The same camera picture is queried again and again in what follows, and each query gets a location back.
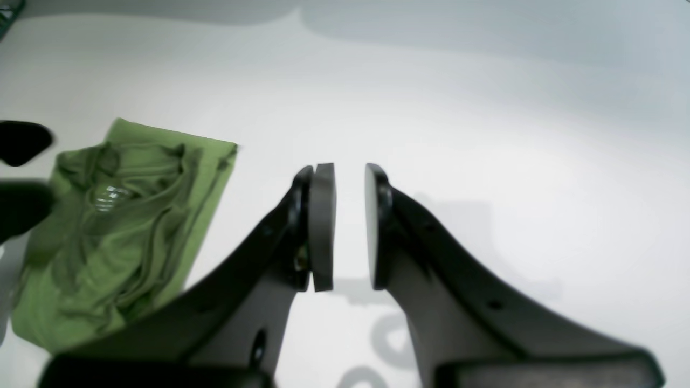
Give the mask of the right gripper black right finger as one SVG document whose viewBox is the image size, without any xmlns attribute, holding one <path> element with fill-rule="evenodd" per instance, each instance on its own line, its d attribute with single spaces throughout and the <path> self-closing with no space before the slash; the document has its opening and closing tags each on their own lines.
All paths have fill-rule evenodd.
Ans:
<svg viewBox="0 0 690 388">
<path fill-rule="evenodd" d="M 370 281 L 400 306 L 424 387 L 661 387 L 643 347 L 511 287 L 424 206 L 365 166 Z"/>
</svg>

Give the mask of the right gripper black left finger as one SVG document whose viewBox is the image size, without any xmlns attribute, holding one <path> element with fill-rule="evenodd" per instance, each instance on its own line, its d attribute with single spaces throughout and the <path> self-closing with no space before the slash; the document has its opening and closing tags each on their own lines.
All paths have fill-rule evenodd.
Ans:
<svg viewBox="0 0 690 388">
<path fill-rule="evenodd" d="M 308 165 L 209 275 L 126 328 L 55 356 L 42 387 L 274 387 L 295 295 L 333 289 L 334 164 Z"/>
</svg>

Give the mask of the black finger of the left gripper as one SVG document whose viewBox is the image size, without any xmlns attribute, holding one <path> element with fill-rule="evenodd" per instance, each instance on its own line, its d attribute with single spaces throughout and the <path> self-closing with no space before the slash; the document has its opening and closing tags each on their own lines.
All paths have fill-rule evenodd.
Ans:
<svg viewBox="0 0 690 388">
<path fill-rule="evenodd" d="M 10 167 L 25 165 L 53 144 L 49 128 L 28 121 L 1 122 L 1 160 Z"/>
<path fill-rule="evenodd" d="M 52 211 L 54 194 L 40 180 L 3 180 L 1 182 L 1 243 L 41 223 Z"/>
</svg>

